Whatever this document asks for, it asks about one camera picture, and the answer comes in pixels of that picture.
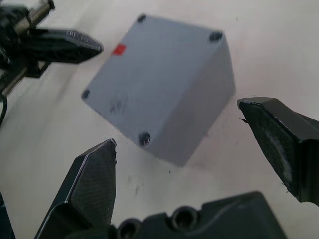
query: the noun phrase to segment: bolt hole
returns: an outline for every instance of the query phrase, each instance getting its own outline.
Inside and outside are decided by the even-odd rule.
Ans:
[[[85,90],[85,91],[82,93],[82,98],[83,98],[83,99],[86,99],[86,98],[89,97],[89,95],[90,95],[90,91],[89,91],[89,90]]]
[[[173,227],[179,231],[188,231],[197,224],[197,211],[190,207],[177,209],[172,216]]]
[[[209,41],[216,42],[216,41],[219,41],[222,37],[223,37],[222,32],[215,31],[215,32],[211,33],[211,35],[209,36]]]
[[[128,219],[124,221],[118,230],[118,239],[133,238],[140,228],[140,222],[136,219]]]
[[[151,136],[149,133],[147,132],[144,132],[144,133],[141,133],[139,135],[139,145],[140,146],[147,146],[150,144],[150,141],[151,141]]]
[[[143,14],[141,16],[138,17],[138,23],[141,23],[145,20],[146,16]]]

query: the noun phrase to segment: black plastic part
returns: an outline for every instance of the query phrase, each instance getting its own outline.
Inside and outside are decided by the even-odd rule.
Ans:
[[[182,207],[177,209],[171,217],[173,228],[178,231],[189,231],[195,228],[198,222],[198,213],[191,207]]]
[[[27,59],[23,56],[14,60],[12,66],[0,77],[0,93],[17,78],[23,78],[21,72],[28,67]]]
[[[206,203],[197,215],[197,223],[187,231],[177,231],[172,227],[173,218],[166,213],[147,217],[141,222],[134,239],[286,239],[265,198],[259,192]],[[114,230],[114,226],[89,229],[66,238],[119,239]]]
[[[78,64],[103,51],[103,45],[74,30],[33,29],[21,37],[22,52],[45,62]]]
[[[6,111],[8,109],[8,99],[1,93],[0,93],[0,102],[2,102],[2,112],[0,115],[0,127],[1,127],[4,117],[6,115]]]
[[[11,226],[9,215],[2,200],[0,193],[0,238],[1,239],[15,239],[15,235]]]
[[[74,160],[36,239],[59,239],[109,225],[115,200],[115,147],[109,139]]]
[[[122,222],[117,230],[117,239],[132,239],[141,228],[141,222],[137,219],[127,219]]]
[[[30,60],[28,71],[26,72],[25,77],[40,78],[50,65],[51,62],[45,62],[42,68],[39,68],[38,61]]]
[[[18,35],[13,27],[28,14],[29,10],[24,6],[0,6],[1,47],[18,43]]]
[[[319,122],[274,98],[240,99],[238,106],[291,194],[319,206]]]

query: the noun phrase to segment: red marking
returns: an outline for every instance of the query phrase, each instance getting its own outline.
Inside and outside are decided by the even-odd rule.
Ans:
[[[126,45],[119,44],[113,51],[113,55],[121,56],[126,49]]]

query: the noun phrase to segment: metal rod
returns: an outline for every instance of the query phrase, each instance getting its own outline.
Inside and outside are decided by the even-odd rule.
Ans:
[[[38,24],[43,18],[45,18],[49,12],[54,9],[54,4],[52,0],[42,0],[38,5],[31,9],[28,16],[19,21],[14,30],[18,35],[26,32],[33,25]]]

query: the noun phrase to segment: cube face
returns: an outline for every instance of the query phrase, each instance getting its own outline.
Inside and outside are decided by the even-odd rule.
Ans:
[[[198,135],[207,132],[202,121],[210,127],[234,92],[226,38],[222,32],[146,16],[131,27],[86,90],[84,101],[124,136],[156,156],[175,157],[168,148],[193,137],[189,127]],[[145,134],[150,140],[141,143]]]

